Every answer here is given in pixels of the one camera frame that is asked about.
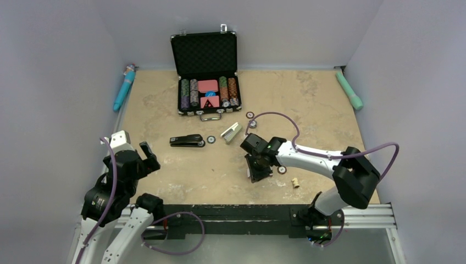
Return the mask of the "black stapler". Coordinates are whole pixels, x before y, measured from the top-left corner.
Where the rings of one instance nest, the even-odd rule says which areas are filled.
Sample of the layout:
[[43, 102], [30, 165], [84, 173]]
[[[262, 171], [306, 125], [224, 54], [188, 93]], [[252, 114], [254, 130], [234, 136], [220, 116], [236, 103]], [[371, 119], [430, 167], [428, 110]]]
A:
[[200, 134], [171, 137], [169, 143], [171, 147], [204, 147], [206, 144]]

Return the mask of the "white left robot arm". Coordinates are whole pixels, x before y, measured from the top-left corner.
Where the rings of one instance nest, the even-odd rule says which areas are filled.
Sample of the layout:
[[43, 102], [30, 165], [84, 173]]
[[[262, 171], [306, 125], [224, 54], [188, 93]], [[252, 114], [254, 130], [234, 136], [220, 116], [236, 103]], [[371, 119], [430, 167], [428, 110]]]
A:
[[139, 196], [130, 218], [110, 241], [123, 210], [136, 194], [138, 181], [160, 169], [156, 155], [145, 141], [140, 143], [142, 159], [130, 144], [119, 150], [115, 141], [104, 141], [109, 155], [103, 159], [103, 173], [84, 198], [81, 210], [81, 234], [73, 263], [121, 263], [144, 229], [159, 224], [165, 216], [163, 200], [152, 194]]

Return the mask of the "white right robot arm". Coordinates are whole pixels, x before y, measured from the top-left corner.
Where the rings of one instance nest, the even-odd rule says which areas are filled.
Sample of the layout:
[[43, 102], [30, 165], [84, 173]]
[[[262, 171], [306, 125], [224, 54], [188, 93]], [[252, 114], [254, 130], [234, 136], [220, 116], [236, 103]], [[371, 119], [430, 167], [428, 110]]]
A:
[[347, 206], [366, 209], [381, 179], [378, 170], [354, 147], [344, 151], [318, 150], [280, 137], [266, 141], [254, 133], [246, 136], [240, 147], [246, 152], [252, 183], [271, 176], [272, 167], [299, 168], [334, 182], [334, 187], [316, 194], [308, 208], [309, 218], [316, 224]]

